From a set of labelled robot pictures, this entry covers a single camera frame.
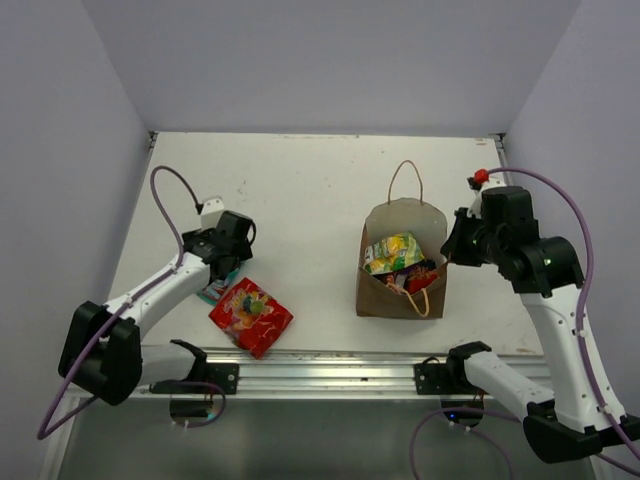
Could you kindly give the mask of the teal red candy bag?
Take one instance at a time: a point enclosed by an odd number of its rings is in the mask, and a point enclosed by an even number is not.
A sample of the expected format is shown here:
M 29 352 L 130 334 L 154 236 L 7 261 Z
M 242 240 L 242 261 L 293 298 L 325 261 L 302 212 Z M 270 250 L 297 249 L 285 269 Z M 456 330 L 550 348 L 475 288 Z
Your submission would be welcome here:
M 209 305 L 215 306 L 233 284 L 238 269 L 230 272 L 224 279 L 216 279 L 197 293 L 197 297 Z

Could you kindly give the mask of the red snack sticks bag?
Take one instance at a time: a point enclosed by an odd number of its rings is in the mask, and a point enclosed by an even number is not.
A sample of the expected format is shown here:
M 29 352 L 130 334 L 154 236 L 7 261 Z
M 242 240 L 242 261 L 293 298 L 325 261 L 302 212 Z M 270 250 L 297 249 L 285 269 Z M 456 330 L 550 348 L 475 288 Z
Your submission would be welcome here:
M 404 289 L 411 295 L 428 288 L 439 277 L 437 269 L 414 265 L 407 273 Z

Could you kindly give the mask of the yellow green Fox's candy bag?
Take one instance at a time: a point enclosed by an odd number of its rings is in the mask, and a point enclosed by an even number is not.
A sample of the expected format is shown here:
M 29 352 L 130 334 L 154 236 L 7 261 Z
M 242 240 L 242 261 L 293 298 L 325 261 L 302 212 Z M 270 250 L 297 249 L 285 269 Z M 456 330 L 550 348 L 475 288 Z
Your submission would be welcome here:
M 404 270 L 424 259 L 415 236 L 411 232 L 402 232 L 367 246 L 363 254 L 363 269 L 371 275 L 382 275 Z

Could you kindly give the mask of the brown paper bag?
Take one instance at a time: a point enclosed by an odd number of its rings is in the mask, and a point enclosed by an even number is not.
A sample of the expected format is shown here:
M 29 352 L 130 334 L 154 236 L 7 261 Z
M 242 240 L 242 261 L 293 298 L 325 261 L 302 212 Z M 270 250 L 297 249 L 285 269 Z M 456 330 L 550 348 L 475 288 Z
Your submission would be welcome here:
M 448 261 L 440 249 L 447 238 L 443 212 L 417 197 L 386 200 L 364 221 L 356 280 L 356 314 L 405 320 L 443 317 Z

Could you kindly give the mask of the red fruit candy bag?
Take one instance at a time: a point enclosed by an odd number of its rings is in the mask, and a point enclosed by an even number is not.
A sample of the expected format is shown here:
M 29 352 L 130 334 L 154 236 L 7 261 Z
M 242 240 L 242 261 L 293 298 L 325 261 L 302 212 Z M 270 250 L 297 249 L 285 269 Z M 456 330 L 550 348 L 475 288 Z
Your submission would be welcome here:
M 209 314 L 234 344 L 261 359 L 293 320 L 293 314 L 249 278 L 243 278 Z

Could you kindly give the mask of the purple Fox's berries candy bag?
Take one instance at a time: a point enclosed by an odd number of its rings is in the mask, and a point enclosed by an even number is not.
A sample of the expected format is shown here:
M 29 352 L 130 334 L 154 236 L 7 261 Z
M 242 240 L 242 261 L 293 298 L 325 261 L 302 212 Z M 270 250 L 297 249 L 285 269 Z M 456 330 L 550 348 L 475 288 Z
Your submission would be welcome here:
M 394 271 L 383 274 L 381 276 L 381 281 L 391 291 L 398 294 L 404 294 L 408 293 L 408 290 L 405 288 L 408 277 L 408 270 Z

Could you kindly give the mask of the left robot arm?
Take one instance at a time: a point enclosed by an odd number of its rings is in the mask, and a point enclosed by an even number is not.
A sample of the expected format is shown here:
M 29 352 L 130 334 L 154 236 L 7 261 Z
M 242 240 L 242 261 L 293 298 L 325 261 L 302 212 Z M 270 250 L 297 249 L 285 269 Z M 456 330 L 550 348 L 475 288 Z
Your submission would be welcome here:
M 111 406 L 144 385 L 201 390 L 210 380 L 202 349 L 183 340 L 160 346 L 142 341 L 187 297 L 225 280 L 251 259 L 255 234 L 252 219 L 224 211 L 216 226 L 184 233 L 178 255 L 145 284 L 104 304 L 81 304 L 71 320 L 59 375 Z

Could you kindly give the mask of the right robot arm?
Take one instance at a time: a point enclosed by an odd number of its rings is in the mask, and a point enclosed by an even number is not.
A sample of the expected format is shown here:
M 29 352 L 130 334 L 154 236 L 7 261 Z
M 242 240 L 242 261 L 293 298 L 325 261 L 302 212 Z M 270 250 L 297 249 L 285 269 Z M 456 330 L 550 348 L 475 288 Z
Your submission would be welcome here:
M 456 211 L 441 252 L 455 265 L 497 266 L 532 320 L 552 385 L 534 383 L 481 341 L 449 351 L 447 384 L 493 396 L 521 421 L 529 446 L 546 463 L 638 441 L 639 419 L 612 391 L 590 326 L 577 316 L 585 280 L 574 247 L 562 237 L 540 236 L 526 189 L 499 180 L 474 188 L 473 204 Z

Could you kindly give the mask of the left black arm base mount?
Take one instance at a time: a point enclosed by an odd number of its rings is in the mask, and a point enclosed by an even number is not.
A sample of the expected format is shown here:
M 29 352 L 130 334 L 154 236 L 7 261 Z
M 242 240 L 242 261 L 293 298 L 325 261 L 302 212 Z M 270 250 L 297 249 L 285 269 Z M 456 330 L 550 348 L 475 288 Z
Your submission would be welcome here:
M 240 367 L 237 363 L 208 363 L 202 367 L 202 372 L 193 378 L 183 381 L 162 381 L 152 384 L 149 388 L 152 394 L 173 395 L 205 395 L 209 390 L 205 386 L 188 385 L 188 382 L 211 383 L 226 395 L 235 395 L 240 378 Z

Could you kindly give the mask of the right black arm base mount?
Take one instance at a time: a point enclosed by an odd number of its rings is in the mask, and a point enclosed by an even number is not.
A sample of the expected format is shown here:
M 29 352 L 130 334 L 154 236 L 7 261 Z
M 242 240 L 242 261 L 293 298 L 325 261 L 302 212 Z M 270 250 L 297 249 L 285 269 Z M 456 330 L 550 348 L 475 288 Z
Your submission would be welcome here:
M 418 395 L 448 396 L 468 394 L 469 389 L 457 382 L 446 362 L 430 356 L 413 365 L 413 379 Z

